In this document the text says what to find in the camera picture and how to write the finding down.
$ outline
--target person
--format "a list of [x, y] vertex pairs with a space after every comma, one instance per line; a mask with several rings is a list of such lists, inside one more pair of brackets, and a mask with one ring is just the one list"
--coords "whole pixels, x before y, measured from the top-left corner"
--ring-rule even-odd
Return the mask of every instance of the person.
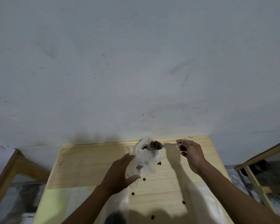
[[[182, 144], [178, 146], [179, 150], [181, 155], [187, 158], [191, 170], [204, 180], [235, 224], [280, 223], [278, 215], [238, 189], [213, 167], [204, 158], [198, 143], [184, 139], [176, 142]], [[125, 177], [127, 166], [134, 158], [135, 156], [126, 154], [114, 161], [101, 184], [62, 224], [76, 223], [77, 220], [80, 224], [94, 223], [110, 196], [119, 193], [140, 178], [138, 175]]]

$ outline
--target person's left hand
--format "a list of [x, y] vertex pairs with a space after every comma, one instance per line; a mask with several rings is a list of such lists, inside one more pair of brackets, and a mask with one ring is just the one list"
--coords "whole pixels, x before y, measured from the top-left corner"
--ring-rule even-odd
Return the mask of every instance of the person's left hand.
[[140, 178], [139, 175], [133, 175], [132, 177], [126, 178], [125, 172], [127, 166], [135, 158], [126, 154], [123, 158], [113, 162], [112, 166], [106, 173], [100, 187], [106, 190], [111, 195], [119, 193], [121, 190], [127, 188], [130, 184]]

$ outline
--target wall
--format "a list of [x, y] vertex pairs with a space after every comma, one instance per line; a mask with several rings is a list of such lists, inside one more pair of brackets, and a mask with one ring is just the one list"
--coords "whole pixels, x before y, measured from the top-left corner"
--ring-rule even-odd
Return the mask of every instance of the wall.
[[0, 147], [209, 135], [280, 142], [280, 0], [0, 0]]

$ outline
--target transparent plastic bag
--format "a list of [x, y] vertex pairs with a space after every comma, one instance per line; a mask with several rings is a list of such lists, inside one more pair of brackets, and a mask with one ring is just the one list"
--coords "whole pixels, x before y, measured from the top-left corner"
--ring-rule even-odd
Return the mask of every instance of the transparent plastic bag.
[[101, 224], [126, 224], [129, 215], [128, 189], [112, 195], [105, 203], [100, 213]]
[[229, 223], [224, 208], [204, 182], [190, 182], [188, 189], [197, 224]]
[[[156, 165], [162, 160], [161, 150], [155, 150], [149, 146], [149, 143], [154, 141], [151, 137], [142, 139], [137, 145], [129, 147], [131, 155], [136, 157], [130, 162], [127, 167], [126, 177], [129, 178], [135, 174], [140, 175], [142, 178], [149, 174], [156, 172]], [[139, 179], [131, 184], [131, 188], [138, 187]]]

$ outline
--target person's right arm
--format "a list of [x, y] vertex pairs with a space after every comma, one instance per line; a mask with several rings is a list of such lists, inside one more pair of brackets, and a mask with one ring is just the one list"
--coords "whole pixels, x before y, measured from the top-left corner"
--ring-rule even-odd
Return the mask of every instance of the person's right arm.
[[198, 174], [220, 201], [232, 221], [237, 224], [280, 223], [280, 217], [232, 184], [205, 158], [198, 143], [179, 139], [179, 150], [187, 158], [191, 170]]

